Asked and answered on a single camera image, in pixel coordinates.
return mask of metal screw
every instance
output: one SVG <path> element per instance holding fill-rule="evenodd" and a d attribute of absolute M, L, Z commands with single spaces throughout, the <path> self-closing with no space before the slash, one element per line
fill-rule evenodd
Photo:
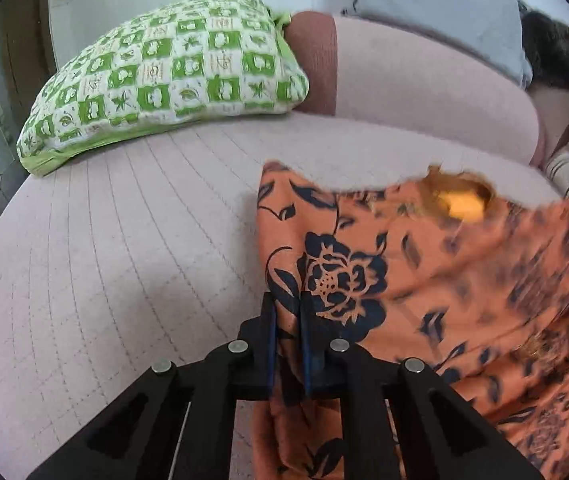
<path fill-rule="evenodd" d="M 425 364 L 422 360 L 418 359 L 417 357 L 410 357 L 405 361 L 405 368 L 410 372 L 414 372 L 415 374 L 419 374 L 422 370 L 425 369 Z"/>
<path fill-rule="evenodd" d="M 161 375 L 171 370 L 172 364 L 173 363 L 169 359 L 163 357 L 151 365 L 151 370 L 153 370 L 158 375 Z"/>
<path fill-rule="evenodd" d="M 349 350 L 349 341 L 346 339 L 334 339 L 331 343 L 329 343 L 329 347 L 334 352 L 346 352 Z"/>
<path fill-rule="evenodd" d="M 247 350 L 248 343 L 242 339 L 236 339 L 235 341 L 231 341 L 227 348 L 229 349 L 229 352 L 242 354 L 242 352 Z"/>

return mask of green and white pillow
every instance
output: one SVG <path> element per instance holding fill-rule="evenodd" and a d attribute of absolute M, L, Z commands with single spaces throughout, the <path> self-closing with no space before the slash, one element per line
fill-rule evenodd
<path fill-rule="evenodd" d="M 116 27 L 44 85 L 18 139 L 45 175 L 97 146 L 189 121 L 281 114 L 309 82 L 262 0 L 185 0 Z"/>

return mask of orange floral cloth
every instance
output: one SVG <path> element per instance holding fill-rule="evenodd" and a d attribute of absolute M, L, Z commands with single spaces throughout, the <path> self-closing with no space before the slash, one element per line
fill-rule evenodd
<path fill-rule="evenodd" d="M 264 166 L 258 240 L 278 380 L 254 411 L 259 480 L 343 478 L 337 400 L 303 396 L 299 312 L 379 359 L 426 361 L 547 479 L 569 472 L 569 200 L 434 214 L 425 181 L 329 192 Z"/>

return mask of light blue cloth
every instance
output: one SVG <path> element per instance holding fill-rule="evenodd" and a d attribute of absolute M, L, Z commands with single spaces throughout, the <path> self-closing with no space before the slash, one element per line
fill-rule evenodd
<path fill-rule="evenodd" d="M 424 34 L 470 52 L 525 88 L 518 0 L 355 0 L 347 14 Z"/>

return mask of yellow object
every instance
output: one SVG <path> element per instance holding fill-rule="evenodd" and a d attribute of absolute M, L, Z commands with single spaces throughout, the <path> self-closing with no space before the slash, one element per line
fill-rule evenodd
<path fill-rule="evenodd" d="M 472 191 L 441 191 L 437 197 L 453 218 L 473 222 L 484 217 L 485 203 Z"/>

